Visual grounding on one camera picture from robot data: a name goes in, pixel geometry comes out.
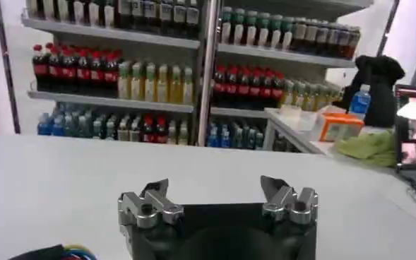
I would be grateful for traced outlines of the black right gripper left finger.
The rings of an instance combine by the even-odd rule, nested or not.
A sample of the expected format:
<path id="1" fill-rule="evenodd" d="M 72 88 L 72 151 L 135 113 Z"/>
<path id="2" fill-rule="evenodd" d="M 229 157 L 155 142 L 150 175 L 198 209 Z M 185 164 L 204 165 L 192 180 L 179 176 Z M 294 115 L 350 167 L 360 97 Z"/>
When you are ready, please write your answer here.
<path id="1" fill-rule="evenodd" d="M 184 207 L 167 197 L 170 181 L 161 179 L 146 184 L 140 194 L 129 191 L 118 198 L 118 219 L 121 226 L 153 228 L 160 222 L 176 225 L 184 216 Z"/>

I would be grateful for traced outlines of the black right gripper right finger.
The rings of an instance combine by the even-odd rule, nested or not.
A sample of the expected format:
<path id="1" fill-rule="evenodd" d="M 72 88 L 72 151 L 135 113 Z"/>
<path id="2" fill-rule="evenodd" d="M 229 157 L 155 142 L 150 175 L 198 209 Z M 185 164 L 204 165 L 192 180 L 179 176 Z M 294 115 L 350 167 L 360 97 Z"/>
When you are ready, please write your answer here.
<path id="1" fill-rule="evenodd" d="M 318 220 L 319 196 L 313 188 L 304 187 L 299 193 L 286 181 L 262 175 L 261 188 L 266 197 L 264 215 L 275 222 L 289 220 L 297 225 L 310 225 Z"/>

